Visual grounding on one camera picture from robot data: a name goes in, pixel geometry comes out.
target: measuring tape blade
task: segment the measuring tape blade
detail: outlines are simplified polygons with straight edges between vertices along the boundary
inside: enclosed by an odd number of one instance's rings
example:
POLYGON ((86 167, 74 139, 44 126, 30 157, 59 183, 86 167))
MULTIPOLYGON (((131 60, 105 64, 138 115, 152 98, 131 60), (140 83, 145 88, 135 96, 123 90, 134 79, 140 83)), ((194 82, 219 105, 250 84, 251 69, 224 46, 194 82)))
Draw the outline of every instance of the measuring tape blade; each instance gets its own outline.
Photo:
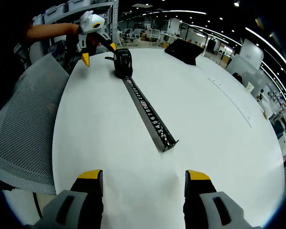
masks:
POLYGON ((158 150, 165 152, 173 148, 178 141, 175 141, 132 77, 126 76, 123 82, 158 150))

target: gray mesh chair back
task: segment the gray mesh chair back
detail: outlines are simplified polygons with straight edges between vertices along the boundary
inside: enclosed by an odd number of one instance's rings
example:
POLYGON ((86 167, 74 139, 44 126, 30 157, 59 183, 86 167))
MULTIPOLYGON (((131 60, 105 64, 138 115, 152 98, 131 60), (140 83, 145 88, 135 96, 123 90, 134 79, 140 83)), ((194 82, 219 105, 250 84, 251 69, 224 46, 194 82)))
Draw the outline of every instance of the gray mesh chair back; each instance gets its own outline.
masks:
POLYGON ((0 180, 16 188, 56 195, 52 139, 58 105, 69 75, 50 55, 16 83, 0 111, 0 180))

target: white tablecloth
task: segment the white tablecloth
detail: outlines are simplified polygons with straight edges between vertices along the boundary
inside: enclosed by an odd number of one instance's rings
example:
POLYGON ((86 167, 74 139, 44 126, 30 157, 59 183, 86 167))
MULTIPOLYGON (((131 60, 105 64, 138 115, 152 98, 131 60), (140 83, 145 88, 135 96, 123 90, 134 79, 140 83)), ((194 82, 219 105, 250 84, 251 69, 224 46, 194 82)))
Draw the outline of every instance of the white tablecloth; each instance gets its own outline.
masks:
POLYGON ((185 228, 184 176, 192 169, 239 204, 252 226, 264 225, 281 200, 284 168, 276 135, 255 99, 207 58, 199 56, 191 66, 161 49, 130 51, 133 79, 180 141, 157 151, 125 85, 113 75, 113 62, 104 59, 112 53, 90 57, 89 68, 79 61, 54 129, 57 193, 82 172, 100 168, 102 228, 185 228))

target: tape measure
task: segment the tape measure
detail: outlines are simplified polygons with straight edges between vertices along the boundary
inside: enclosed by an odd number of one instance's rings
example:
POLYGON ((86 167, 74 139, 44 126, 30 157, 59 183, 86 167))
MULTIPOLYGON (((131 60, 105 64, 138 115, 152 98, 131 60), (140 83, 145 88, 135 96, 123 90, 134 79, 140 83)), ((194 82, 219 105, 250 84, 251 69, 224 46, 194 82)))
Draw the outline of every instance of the tape measure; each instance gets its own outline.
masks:
POLYGON ((132 78, 132 57, 128 49, 116 50, 114 54, 114 67, 116 75, 123 80, 158 150, 165 152, 173 148, 178 141, 175 141, 157 112, 132 78))

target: white robot head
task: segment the white robot head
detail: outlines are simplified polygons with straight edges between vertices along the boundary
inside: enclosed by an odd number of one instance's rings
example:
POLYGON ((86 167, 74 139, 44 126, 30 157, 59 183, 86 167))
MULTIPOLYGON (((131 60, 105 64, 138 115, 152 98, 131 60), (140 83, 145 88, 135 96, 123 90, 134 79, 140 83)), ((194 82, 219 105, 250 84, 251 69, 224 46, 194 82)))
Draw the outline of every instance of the white robot head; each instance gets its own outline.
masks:
POLYGON ((88 34, 101 30, 105 24, 105 19, 97 14, 93 14, 93 11, 87 11, 81 16, 80 27, 82 34, 88 34))

